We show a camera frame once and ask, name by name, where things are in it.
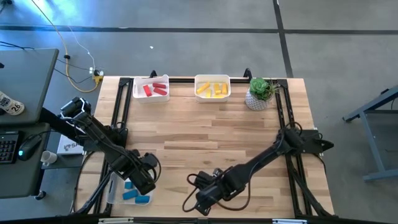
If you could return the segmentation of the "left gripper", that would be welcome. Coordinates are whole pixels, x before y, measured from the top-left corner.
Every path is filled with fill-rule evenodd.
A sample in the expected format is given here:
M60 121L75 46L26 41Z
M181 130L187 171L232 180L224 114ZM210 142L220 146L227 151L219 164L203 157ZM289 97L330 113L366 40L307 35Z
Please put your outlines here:
M148 194L155 189L155 177L151 177L149 171L154 171L154 166L146 163L144 159L146 156L142 156L137 149L116 150L121 158L121 162L118 162L117 175L123 180L132 177L134 180L138 180L141 185L138 185L138 191L141 195Z

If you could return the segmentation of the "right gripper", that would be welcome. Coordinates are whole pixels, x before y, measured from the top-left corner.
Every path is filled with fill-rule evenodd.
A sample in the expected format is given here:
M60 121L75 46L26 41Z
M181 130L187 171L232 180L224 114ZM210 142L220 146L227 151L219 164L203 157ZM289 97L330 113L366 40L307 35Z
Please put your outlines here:
M213 176L213 183L196 193L195 207L201 207L201 214L208 216L211 207L221 199L231 200L246 188L246 183L235 177Z

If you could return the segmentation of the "clear plastic bin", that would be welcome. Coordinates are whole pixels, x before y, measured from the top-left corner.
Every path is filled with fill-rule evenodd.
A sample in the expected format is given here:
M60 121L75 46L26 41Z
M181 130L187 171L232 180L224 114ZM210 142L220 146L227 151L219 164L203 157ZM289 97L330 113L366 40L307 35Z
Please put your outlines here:
M132 182L132 180L129 178L127 178L126 180L123 180L115 173L112 173L110 176L110 179L109 179L109 183L107 185L107 189L105 191L106 201L110 204L140 205L140 204L135 204L135 198L132 198L130 200L123 200L123 193L131 190L131 189L124 188L125 182ZM132 189L136 189L138 191L138 188L136 187L136 185L133 182L132 182L132 184L133 184ZM150 202L148 204L150 204L152 202L152 199L154 198L154 192L155 192L155 190L152 190L148 194L145 194L145 195L150 196Z

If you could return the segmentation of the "white printed box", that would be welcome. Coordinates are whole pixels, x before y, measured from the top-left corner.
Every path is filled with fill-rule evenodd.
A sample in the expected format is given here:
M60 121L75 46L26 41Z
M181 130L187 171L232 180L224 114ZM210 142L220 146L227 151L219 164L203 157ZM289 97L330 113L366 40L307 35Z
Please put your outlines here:
M57 154L60 155L83 154L83 146L79 145L75 141L72 141L66 136L61 135L57 148Z

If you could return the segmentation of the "white cup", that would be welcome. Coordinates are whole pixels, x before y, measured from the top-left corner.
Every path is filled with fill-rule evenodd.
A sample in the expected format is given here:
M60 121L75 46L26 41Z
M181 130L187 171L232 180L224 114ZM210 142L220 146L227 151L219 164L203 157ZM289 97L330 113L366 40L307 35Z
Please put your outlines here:
M44 151L41 155L40 161L43 166L49 166L57 161L58 156L56 153L50 151Z

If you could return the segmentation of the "white plastic bin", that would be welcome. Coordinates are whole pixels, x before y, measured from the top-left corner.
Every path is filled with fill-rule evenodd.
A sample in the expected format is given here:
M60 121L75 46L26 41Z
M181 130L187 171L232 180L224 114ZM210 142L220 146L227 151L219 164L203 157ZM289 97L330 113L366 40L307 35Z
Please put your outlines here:
M163 89L167 92L166 96L162 96L154 92L153 83L161 83L167 85L166 89ZM144 93L143 86L148 85L152 91L152 96L147 97ZM162 75L161 77L152 77L152 78L135 78L132 89L133 97L141 104L144 103L163 103L167 102L170 99L170 85L169 85L169 76Z
M209 82L210 86L202 93L197 94L196 90L206 82ZM217 99L212 98L212 96L215 95L215 91L213 88L214 83L219 83L220 89L223 83L228 84L228 94L225 95L226 96L225 98L217 98ZM229 96L231 94L231 87L230 87L231 82L230 82L230 77L228 75L196 75L194 79L194 84L195 84L194 94L197 102L199 103L224 103L228 101ZM208 89L211 90L211 98L206 97L206 91Z

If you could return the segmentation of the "potted succulent patterned pot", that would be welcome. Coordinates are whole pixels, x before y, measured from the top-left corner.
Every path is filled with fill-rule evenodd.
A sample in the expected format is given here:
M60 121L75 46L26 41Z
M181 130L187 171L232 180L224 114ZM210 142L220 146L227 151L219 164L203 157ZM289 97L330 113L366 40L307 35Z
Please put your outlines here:
M272 80L265 80L261 77L253 78L250 81L244 102L251 110L265 110L271 99L279 93L279 87L280 85Z

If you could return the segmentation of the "black computer mouse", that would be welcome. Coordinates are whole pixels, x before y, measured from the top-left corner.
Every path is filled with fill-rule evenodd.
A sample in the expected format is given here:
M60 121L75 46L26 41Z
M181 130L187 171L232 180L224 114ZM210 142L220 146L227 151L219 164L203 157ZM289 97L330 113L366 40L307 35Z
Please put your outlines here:
M21 161L29 160L35 153L35 150L41 141L42 138L38 134L29 136L18 149L18 159Z

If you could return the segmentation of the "dark desk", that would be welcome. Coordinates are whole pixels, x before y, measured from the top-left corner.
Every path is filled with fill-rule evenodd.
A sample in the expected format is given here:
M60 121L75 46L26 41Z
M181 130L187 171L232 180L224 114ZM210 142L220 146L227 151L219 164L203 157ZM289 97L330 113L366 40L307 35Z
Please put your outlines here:
M14 126L1 128L0 131L19 131L17 152L20 145L31 135L38 134L42 141L37 146L33 156L27 161L16 157L13 164L0 164L0 199L28 197L39 194L44 176L40 161L43 151L47 147L51 128L47 123L31 124L28 126Z

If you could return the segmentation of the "black keyboard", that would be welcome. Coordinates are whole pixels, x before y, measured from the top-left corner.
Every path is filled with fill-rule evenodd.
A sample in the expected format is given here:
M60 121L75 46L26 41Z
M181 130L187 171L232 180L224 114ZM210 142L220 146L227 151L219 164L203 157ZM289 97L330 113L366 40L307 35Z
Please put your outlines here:
M0 131L0 164L13 164L17 157L19 131Z

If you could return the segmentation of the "white item printed 26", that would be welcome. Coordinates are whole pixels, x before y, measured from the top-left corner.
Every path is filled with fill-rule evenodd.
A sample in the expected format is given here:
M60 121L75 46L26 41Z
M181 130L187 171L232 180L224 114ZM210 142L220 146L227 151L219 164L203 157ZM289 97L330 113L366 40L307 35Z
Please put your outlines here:
M24 111L25 105L0 91L0 109L12 116L18 116Z

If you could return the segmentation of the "grey desk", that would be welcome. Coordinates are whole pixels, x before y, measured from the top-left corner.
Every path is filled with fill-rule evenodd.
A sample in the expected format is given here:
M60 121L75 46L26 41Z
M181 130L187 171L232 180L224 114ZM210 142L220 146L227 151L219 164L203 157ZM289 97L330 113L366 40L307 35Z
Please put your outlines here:
M0 50L0 91L25 106L18 116L0 115L1 126L38 122L58 54L58 49Z

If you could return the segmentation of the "grey steel table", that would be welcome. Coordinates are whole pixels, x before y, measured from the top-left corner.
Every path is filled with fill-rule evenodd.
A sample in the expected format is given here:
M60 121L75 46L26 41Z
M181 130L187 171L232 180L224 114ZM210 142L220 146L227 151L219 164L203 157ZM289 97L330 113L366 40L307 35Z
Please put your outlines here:
M398 177L398 167L387 165L389 153L398 153L398 85L388 88L375 99L342 117L346 123L360 119L377 171L365 175L363 180Z

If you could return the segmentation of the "silver bracket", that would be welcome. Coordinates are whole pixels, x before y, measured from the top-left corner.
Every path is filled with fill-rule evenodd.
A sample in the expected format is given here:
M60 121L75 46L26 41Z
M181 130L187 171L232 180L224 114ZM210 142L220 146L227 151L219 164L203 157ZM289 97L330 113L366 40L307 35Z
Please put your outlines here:
M308 222L299 219L272 219L272 224L308 224Z
M133 218L100 218L98 224L134 224Z

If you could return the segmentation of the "black aluminium table frame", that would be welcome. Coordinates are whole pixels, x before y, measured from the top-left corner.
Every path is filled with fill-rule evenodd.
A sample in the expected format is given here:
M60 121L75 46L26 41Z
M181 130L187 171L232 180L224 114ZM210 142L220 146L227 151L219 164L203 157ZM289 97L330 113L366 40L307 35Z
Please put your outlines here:
M268 221L272 218L332 218L333 206L319 154L280 156L256 172L251 188L230 201L215 204L208 216L193 207L198 190L191 184L199 171L212 175L244 164L272 146L285 126L301 127L304 135L316 130L301 78L274 78L279 93L262 111L250 110L245 96L249 74L230 78L231 94L224 103L199 103L195 77L172 77L170 99L139 103L132 93L138 77L106 77L99 93L95 118L123 134L125 149L153 153L158 166L152 172L155 192L148 205L110 204L106 189L112 172L104 153L87 158L76 190L80 213L102 217L130 217L135 222Z

